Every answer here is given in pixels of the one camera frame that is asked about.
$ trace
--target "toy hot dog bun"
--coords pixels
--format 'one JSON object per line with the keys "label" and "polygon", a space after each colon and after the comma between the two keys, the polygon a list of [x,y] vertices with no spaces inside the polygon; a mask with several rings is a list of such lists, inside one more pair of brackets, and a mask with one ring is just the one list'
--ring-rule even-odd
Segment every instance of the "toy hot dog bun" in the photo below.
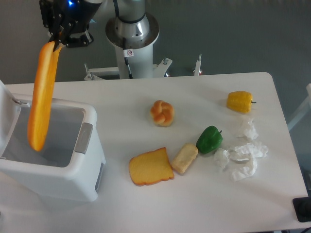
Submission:
{"label": "toy hot dog bun", "polygon": [[27,137],[29,145],[36,151],[42,150],[49,128],[53,89],[61,50],[60,47],[53,52],[54,43],[52,41],[42,47],[35,77]]}

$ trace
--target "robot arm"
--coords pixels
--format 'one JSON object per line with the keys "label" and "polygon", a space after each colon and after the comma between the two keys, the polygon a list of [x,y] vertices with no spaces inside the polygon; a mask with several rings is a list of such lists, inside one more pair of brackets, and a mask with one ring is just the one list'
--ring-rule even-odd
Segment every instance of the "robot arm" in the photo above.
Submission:
{"label": "robot arm", "polygon": [[40,0],[44,27],[49,29],[55,47],[62,43],[68,48],[88,46],[93,36],[88,24],[103,0]]}
{"label": "robot arm", "polygon": [[[88,32],[89,22],[103,0],[40,0],[44,27],[49,29],[55,47],[85,47],[94,41]],[[135,23],[145,16],[144,0],[113,0],[116,17],[125,23]]]}

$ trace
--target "orange food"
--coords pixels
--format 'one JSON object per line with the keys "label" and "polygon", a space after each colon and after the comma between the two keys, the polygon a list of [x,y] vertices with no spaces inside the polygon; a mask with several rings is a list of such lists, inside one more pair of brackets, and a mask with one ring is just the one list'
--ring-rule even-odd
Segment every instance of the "orange food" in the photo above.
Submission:
{"label": "orange food", "polygon": [[157,100],[150,109],[150,115],[156,125],[167,127],[174,120],[175,110],[169,103]]}
{"label": "orange food", "polygon": [[33,102],[28,120],[28,142],[36,150],[42,150],[48,133],[52,96],[61,48],[53,52],[54,41],[45,44],[39,54],[35,77]]}
{"label": "orange food", "polygon": [[132,158],[129,171],[132,181],[137,185],[150,185],[174,178],[165,147]]}

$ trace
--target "yellow bell pepper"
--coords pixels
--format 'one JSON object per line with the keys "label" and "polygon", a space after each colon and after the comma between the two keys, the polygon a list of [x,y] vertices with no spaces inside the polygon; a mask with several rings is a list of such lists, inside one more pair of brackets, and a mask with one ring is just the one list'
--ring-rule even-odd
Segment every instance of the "yellow bell pepper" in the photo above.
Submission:
{"label": "yellow bell pepper", "polygon": [[235,91],[228,95],[227,107],[231,110],[248,113],[251,111],[253,96],[247,91]]}

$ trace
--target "green bell pepper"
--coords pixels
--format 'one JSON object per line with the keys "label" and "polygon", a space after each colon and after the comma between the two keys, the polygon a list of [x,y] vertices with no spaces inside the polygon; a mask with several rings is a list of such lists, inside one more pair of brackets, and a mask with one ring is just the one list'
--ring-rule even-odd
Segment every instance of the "green bell pepper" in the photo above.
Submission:
{"label": "green bell pepper", "polygon": [[218,148],[223,140],[221,132],[215,126],[207,127],[199,137],[196,147],[202,154],[207,154]]}

